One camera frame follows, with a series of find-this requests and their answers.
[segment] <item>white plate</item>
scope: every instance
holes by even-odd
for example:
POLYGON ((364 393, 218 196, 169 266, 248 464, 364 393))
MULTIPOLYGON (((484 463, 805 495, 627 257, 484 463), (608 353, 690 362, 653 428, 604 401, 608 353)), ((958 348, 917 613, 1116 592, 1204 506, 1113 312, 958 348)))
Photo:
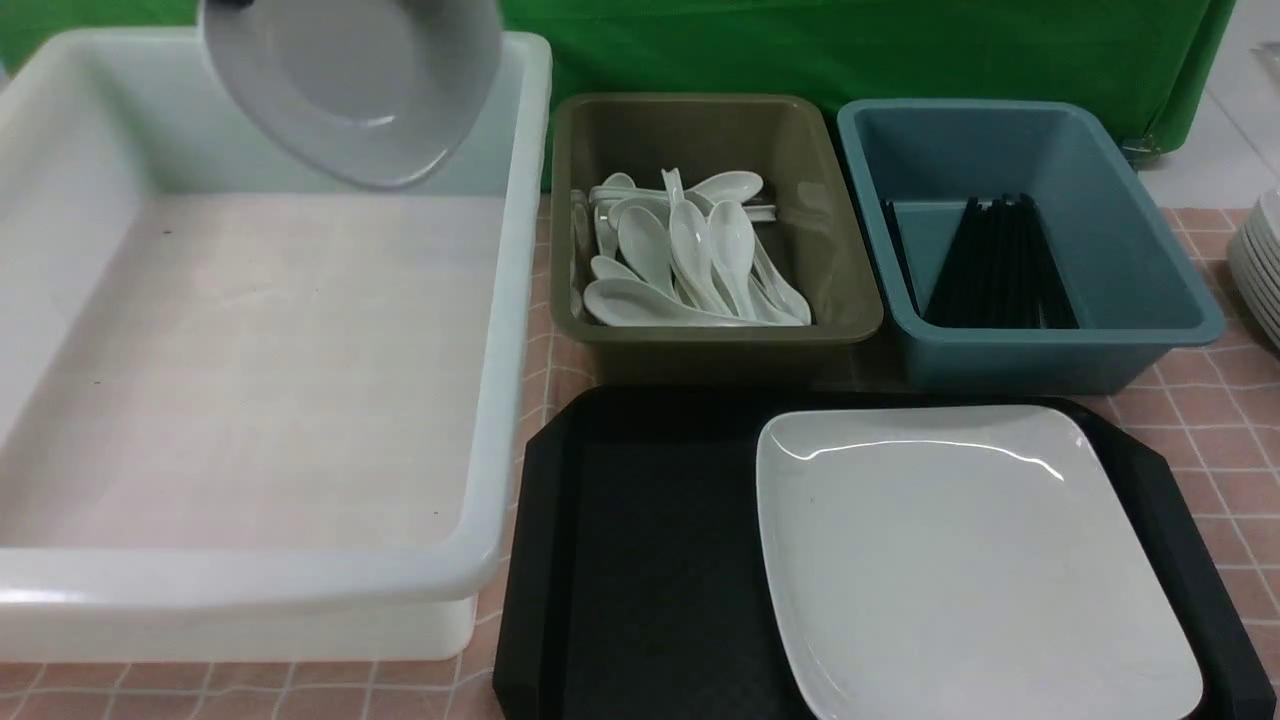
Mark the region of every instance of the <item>white plate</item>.
POLYGON ((1248 227, 1240 231, 1239 242, 1253 274, 1254 290, 1270 305, 1272 314, 1280 318, 1280 282, 1276 281, 1277 270, 1271 263, 1270 254, 1262 250, 1265 243, 1256 240, 1248 227))
POLYGON ((1272 275, 1280 274, 1280 245, 1276 245, 1275 236, 1267 229, 1266 220, 1261 217, 1254 222, 1252 218, 1240 227, 1236 233, 1245 233, 1253 254, 1260 265, 1265 265, 1272 275))
POLYGON ((1268 237, 1275 241, 1280 234, 1280 190, 1263 192, 1253 214, 1258 215, 1257 222, 1266 227, 1268 237))
POLYGON ((492 0, 201 0, 200 28, 268 136, 375 188, 424 178, 462 142, 502 42, 492 0))
POLYGON ((1249 265, 1248 258, 1245 258, 1240 240, 1235 238, 1226 246, 1226 261, 1231 268, 1231 277, 1235 278, 1235 287, 1239 288, 1240 296, 1244 297, 1244 304, 1253 313, 1253 319, 1262 325, 1262 331, 1271 338, 1271 343, 1280 347, 1280 332, 1277 332, 1280 331, 1280 322, 1277 322, 1275 310, 1263 304, 1261 293, 1254 290, 1257 281, 1253 277, 1253 268, 1249 265))
POLYGON ((795 413, 764 566, 823 719, 1179 720, 1203 680, 1084 433, 1043 407, 795 413))

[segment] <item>spoon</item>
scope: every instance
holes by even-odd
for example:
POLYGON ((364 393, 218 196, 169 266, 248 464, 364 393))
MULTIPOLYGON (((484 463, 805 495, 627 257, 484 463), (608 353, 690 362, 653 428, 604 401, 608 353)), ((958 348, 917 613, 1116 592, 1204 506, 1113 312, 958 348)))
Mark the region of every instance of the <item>spoon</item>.
POLYGON ((671 209, 671 256, 676 260, 676 273, 680 275, 689 297, 700 310, 709 313, 732 313, 716 291, 712 275, 710 232, 707 218, 687 200, 671 209))
POLYGON ((760 322, 777 325, 804 324, 797 318, 792 318, 790 313, 780 310, 769 302, 769 299, 764 296, 764 287, 755 275, 751 275, 751 281, 748 284, 748 292, 751 295, 751 307, 755 310, 755 316, 760 322))
POLYGON ((782 277, 778 266, 773 264, 769 254, 764 251, 764 245, 760 243, 759 236, 755 237, 754 266, 756 274, 760 275, 760 284, 764 287, 768 299, 788 315, 792 315, 806 325, 812 325, 813 311, 809 309, 809 302, 782 277))
MULTIPOLYGON (((764 178, 748 170, 730 170, 714 174, 685 192, 696 192, 710 201, 712 205, 722 200, 746 202, 755 197, 764 187, 764 178)), ((596 186, 591 188, 591 202, 600 200, 626 200, 627 197, 667 197, 664 190, 648 190, 644 187, 616 187, 596 186)))
POLYGON ((639 281, 611 278, 586 286, 582 302, 595 319, 613 327, 759 325, 750 320, 686 307, 639 281))
POLYGON ((613 173, 612 176, 604 178, 600 187, 635 187, 636 181, 631 179, 631 176, 626 173, 613 173))
POLYGON ((730 170, 714 174, 690 190, 712 202, 746 202, 764 190, 764 178, 748 170, 730 170))
POLYGON ((617 228, 618 222, 622 219, 622 213, 625 213, 627 208, 644 208, 645 210, 649 210, 655 218, 658 218, 663 227, 671 222, 671 204, 664 199, 635 196, 627 197, 626 200, 618 200, 612 208, 609 208, 609 224, 617 228))
MULTIPOLYGON (((671 223, 671 201, 669 200, 671 200, 669 197, 650 197, 650 196, 641 196, 641 195, 637 195, 635 197, 627 197, 626 200, 618 200, 617 202, 613 204, 612 208, 609 208, 609 224, 613 225, 614 228, 617 228, 618 227, 618 219, 622 218, 622 211, 626 210, 627 208, 635 208, 635 206, 640 206, 640 208, 648 209, 659 220, 662 220, 662 224, 664 224, 664 225, 669 224, 671 223)), ((695 206, 698 206, 698 211, 701 213, 703 215, 708 215, 712 211, 712 208, 713 208, 712 201, 707 200, 705 197, 703 197, 698 192, 694 192, 691 190, 685 191, 685 200, 689 200, 695 206)), ((776 219, 773 217, 773 209, 772 209, 773 206, 768 205, 768 206, 762 206, 762 208, 767 208, 763 213, 760 213, 760 217, 762 218, 767 218, 767 220, 762 220, 762 222, 773 222, 776 219)))
POLYGON ((662 184, 667 188, 667 201, 672 208, 685 201, 685 181, 680 179, 680 168, 663 170, 662 184))
POLYGON ((608 210, 603 202, 595 206, 595 249, 600 255, 613 259, 618 256, 618 227, 609 224, 608 210))
POLYGON ((591 274, 595 275, 595 279, 598 281, 608 278, 623 278, 628 281, 643 282, 635 273, 631 272, 631 268, 627 268, 626 265, 618 263, 612 258, 605 258, 604 255, 596 255, 595 258, 591 258, 591 274))
POLYGON ((671 241, 667 228, 653 213, 644 208, 623 210, 618 220, 618 245, 637 275, 667 297, 676 297, 671 284, 671 241))
POLYGON ((749 278, 755 260, 755 231, 742 205, 730 200, 717 202, 707 220, 709 227, 712 264, 728 291, 737 315, 755 319, 751 306, 749 278))

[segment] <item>brown plastic bin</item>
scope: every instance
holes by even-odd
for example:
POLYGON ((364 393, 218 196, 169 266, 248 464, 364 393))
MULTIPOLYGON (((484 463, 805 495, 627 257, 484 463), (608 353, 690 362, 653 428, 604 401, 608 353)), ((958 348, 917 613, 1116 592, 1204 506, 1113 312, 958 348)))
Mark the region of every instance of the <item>brown plastic bin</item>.
POLYGON ((876 274, 822 113, 778 95, 581 95, 561 105, 552 168, 552 316, 594 355, 604 383, 805 382, 883 319, 876 274), (573 240, 573 191, 609 174, 660 188, 754 170, 777 193, 778 222, 756 232, 813 307, 803 328, 612 328, 570 310, 590 281, 594 233, 573 240))

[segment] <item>green curtain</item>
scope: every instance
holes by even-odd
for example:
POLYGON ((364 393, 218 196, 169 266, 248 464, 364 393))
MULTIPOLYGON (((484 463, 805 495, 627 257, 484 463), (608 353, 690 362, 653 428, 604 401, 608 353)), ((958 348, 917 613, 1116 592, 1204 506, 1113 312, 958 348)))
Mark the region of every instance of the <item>green curtain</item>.
MULTIPOLYGON (((588 91, 1074 102, 1117 140, 1185 140, 1234 0, 504 0, 547 37, 553 101, 588 91)), ((3 0, 13 68, 72 27, 189 24, 195 0, 3 0)))

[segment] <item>blue plastic bin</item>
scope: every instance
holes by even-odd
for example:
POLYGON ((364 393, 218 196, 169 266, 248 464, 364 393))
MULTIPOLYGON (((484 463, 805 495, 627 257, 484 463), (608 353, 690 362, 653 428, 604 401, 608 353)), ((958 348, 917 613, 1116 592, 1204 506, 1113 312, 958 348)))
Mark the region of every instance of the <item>blue plastic bin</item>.
POLYGON ((1170 348, 1208 345, 1222 311, 1089 113, 1056 102, 864 100, 840 137, 901 329, 908 380, 941 392, 1111 393, 1170 348), (911 307, 881 200, 892 200, 927 307, 969 197, 1036 199, 1080 329, 964 329, 911 307))

